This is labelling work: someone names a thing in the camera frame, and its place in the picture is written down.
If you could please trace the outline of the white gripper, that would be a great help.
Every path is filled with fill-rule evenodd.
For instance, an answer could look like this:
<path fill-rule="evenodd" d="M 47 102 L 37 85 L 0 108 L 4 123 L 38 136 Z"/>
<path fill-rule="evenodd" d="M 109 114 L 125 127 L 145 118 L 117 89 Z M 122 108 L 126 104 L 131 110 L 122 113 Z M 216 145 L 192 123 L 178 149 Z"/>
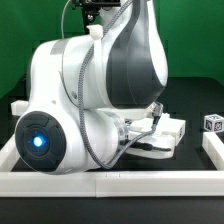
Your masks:
<path fill-rule="evenodd" d="M 155 132 L 135 142 L 126 150 L 126 153 L 150 159 L 168 159 L 174 155 L 174 149 L 173 136 Z"/>

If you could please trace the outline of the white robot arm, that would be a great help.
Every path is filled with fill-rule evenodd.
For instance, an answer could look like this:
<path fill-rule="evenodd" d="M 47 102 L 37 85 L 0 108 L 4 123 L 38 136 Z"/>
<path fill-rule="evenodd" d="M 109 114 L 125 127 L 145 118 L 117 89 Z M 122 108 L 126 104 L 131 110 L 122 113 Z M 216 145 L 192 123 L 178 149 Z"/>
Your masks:
<path fill-rule="evenodd" d="M 153 0 L 120 0 L 89 30 L 46 42 L 32 57 L 15 142 L 36 171 L 112 167 L 130 143 L 122 119 L 149 107 L 167 84 Z"/>

